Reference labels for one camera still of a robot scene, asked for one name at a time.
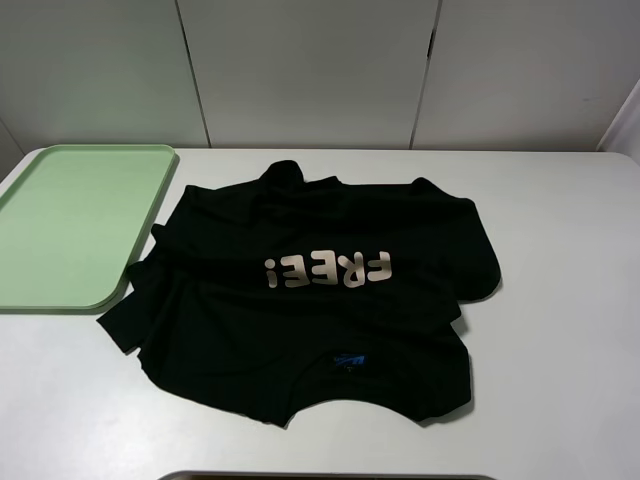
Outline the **light green plastic tray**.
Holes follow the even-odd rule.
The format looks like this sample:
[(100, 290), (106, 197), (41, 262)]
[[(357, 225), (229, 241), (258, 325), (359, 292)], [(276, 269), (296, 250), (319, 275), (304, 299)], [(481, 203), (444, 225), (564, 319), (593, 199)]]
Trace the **light green plastic tray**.
[(1, 196), (1, 308), (95, 309), (125, 267), (172, 176), (166, 145), (57, 145)]

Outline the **black short sleeve t-shirt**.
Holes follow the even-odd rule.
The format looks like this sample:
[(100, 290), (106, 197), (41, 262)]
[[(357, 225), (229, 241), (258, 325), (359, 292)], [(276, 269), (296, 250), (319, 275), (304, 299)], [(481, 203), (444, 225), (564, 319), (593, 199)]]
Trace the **black short sleeve t-shirt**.
[(291, 160), (189, 186), (100, 317), (159, 388), (285, 427), (352, 400), (412, 421), (472, 399), (453, 324), (501, 269), (475, 203), (418, 178), (349, 185)]

